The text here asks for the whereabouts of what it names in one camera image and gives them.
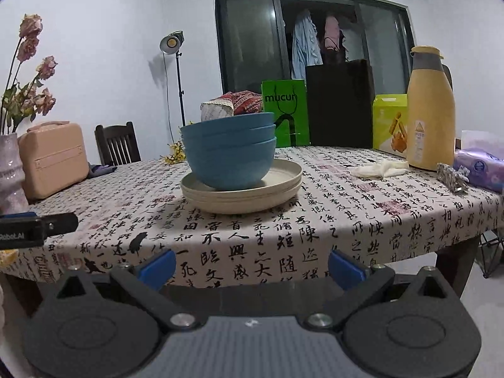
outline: yellow thermos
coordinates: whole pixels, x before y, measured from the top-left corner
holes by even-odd
[[[436,170],[438,162],[453,165],[455,99],[434,47],[414,47],[408,85],[408,162]]]

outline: window frame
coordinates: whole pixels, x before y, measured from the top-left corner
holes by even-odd
[[[215,20],[217,28],[217,45],[219,51],[219,63],[221,70],[221,85],[222,92],[226,93],[229,91],[229,87],[233,85],[229,83],[228,72],[226,69],[226,57],[225,57],[225,46],[226,43],[229,46],[229,35],[227,30],[229,26],[227,23],[227,0],[215,0]],[[365,35],[364,23],[362,21],[362,15],[360,11],[360,5],[366,4],[370,6],[385,8],[394,14],[396,32],[398,34],[398,42],[401,48],[406,48],[408,51],[405,52],[401,49],[401,59],[404,71],[404,82],[405,87],[409,84],[410,71],[412,69],[412,58],[409,55],[411,49],[415,46],[413,31],[411,28],[411,22],[409,18],[409,12],[407,7],[398,3],[386,1],[386,0],[340,0],[341,4],[353,4],[355,7],[355,12],[357,15],[357,22],[360,25],[361,38],[363,45],[364,59],[369,62],[369,49],[367,46],[367,40]],[[287,54],[287,42],[285,36],[285,28],[283,26],[283,14],[281,0],[273,0],[273,6],[276,16],[277,32],[280,44],[280,57],[281,57],[281,68],[283,70],[284,79],[290,79],[290,66]]]

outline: pink clothing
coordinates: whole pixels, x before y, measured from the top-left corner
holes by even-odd
[[[324,34],[324,46],[329,50],[339,51],[340,24],[336,17],[328,15],[326,18],[326,34]]]

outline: lamp stand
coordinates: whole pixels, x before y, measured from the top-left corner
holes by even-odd
[[[178,57],[182,56],[182,52],[177,51],[175,53],[175,59],[177,62],[177,78],[178,78],[178,97],[180,99],[180,114],[182,115],[182,126],[186,126],[186,118],[184,116],[184,102],[182,99],[182,95],[184,95],[184,91],[182,90],[182,86],[180,84],[180,65],[178,64]]]

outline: blue bowl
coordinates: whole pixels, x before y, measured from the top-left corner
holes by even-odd
[[[243,190],[257,184],[270,170],[277,139],[258,144],[186,150],[187,161],[200,182],[217,190]]]
[[[261,112],[258,114],[236,115],[193,123],[192,125],[180,128],[180,132],[184,139],[188,139],[191,137],[223,134],[224,132],[236,130],[259,128],[261,126],[273,125],[274,123],[273,112]]]
[[[216,147],[230,147],[257,144],[275,137],[275,126],[261,126],[259,128],[234,130],[223,134],[207,135],[204,137],[184,137],[182,142],[186,150],[199,148],[209,150]]]

